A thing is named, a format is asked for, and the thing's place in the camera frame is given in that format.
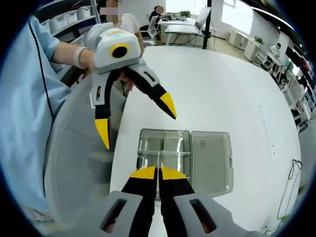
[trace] plastic storage box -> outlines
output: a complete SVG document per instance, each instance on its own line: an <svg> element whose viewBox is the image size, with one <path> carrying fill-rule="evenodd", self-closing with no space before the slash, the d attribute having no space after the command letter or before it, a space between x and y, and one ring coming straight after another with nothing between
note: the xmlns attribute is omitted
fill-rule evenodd
<svg viewBox="0 0 316 237"><path fill-rule="evenodd" d="M82 6L77 10L78 20L87 19L91 16L91 6Z"/></svg>
<svg viewBox="0 0 316 237"><path fill-rule="evenodd" d="M136 167L150 166L180 171L195 191L210 197L233 190L232 148L226 132L143 129Z"/></svg>
<svg viewBox="0 0 316 237"><path fill-rule="evenodd" d="M68 24L71 24L71 23L78 21L76 10L75 11L68 11L65 14L66 14Z"/></svg>
<svg viewBox="0 0 316 237"><path fill-rule="evenodd" d="M44 21L41 23L42 26L45 26L45 28L50 32L50 26L49 26L50 19Z"/></svg>
<svg viewBox="0 0 316 237"><path fill-rule="evenodd" d="M74 41L71 42L71 44L84 46L83 36L80 36L78 39L75 39Z"/></svg>
<svg viewBox="0 0 316 237"><path fill-rule="evenodd" d="M60 30L61 28L65 27L68 25L67 22L67 18L66 18L66 14L63 13L59 16L55 16L54 18L52 18L49 21L49 27L50 27L50 31L52 33L57 32L58 30Z"/></svg>

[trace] white cabinet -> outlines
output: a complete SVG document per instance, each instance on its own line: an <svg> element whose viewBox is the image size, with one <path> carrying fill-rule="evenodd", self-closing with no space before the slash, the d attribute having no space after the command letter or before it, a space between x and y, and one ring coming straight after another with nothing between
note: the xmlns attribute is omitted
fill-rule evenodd
<svg viewBox="0 0 316 237"><path fill-rule="evenodd" d="M259 44L253 40L250 39L248 40L248 44L246 46L244 56L250 61L250 62L255 62L255 55L259 51Z"/></svg>
<svg viewBox="0 0 316 237"><path fill-rule="evenodd" d="M229 37L228 43L230 43L232 46L236 48L245 50L248 43L248 39L248 36L240 32L233 31Z"/></svg>

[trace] hand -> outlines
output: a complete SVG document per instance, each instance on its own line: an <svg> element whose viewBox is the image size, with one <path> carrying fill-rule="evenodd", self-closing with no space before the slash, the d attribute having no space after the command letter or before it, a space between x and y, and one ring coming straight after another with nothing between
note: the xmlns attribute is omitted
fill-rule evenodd
<svg viewBox="0 0 316 237"><path fill-rule="evenodd" d="M124 82L126 82L129 91L132 91L132 89L133 89L133 87L134 87L134 82L132 82L131 79L129 79L128 77L125 76L123 70L121 71L121 73L120 73L118 79L119 79L119 80L122 80L122 81L124 81Z"/></svg>

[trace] person in background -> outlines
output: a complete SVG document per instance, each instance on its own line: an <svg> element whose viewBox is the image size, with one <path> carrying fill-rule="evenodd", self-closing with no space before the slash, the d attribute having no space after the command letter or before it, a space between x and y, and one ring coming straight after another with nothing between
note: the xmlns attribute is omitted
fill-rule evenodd
<svg viewBox="0 0 316 237"><path fill-rule="evenodd" d="M112 14L112 22L114 23L114 26L135 34L135 36L138 38L138 42L141 48L141 55L143 55L145 44L142 34L140 33L139 23L136 17L130 13L125 13L122 17L118 17L118 2L118 0L103 0L98 3L97 10L100 16L103 16L104 19L106 17L105 13L109 12L109 10L106 9L107 6L111 6L111 12L109 13Z"/></svg>
<svg viewBox="0 0 316 237"><path fill-rule="evenodd" d="M271 51L272 55L275 58L279 58L280 57L280 48L281 48L281 44L280 43L277 43L276 45L273 45L270 48L270 51Z"/></svg>
<svg viewBox="0 0 316 237"><path fill-rule="evenodd" d="M150 14L149 22L151 22L152 17L158 16L156 23L155 23L156 28L158 27L159 20L168 16L168 15L162 15L163 12L164 12L164 9L162 6L155 6L153 12Z"/></svg>
<svg viewBox="0 0 316 237"><path fill-rule="evenodd" d="M93 56L84 47L53 37L31 16L4 61L0 164L15 199L36 213L50 213L43 187L46 143L54 118L71 93L50 63L84 69L94 66ZM127 80L123 73L119 79Z"/></svg>

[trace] window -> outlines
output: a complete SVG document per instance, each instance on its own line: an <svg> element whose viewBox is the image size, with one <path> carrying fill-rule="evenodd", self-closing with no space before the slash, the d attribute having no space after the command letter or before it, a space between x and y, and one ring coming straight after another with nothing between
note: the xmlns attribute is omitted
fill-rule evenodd
<svg viewBox="0 0 316 237"><path fill-rule="evenodd" d="M253 10L241 0L224 0L222 22L246 34L250 33Z"/></svg>
<svg viewBox="0 0 316 237"><path fill-rule="evenodd" d="M199 15L207 6L207 0L166 0L166 12L190 11L191 15Z"/></svg>

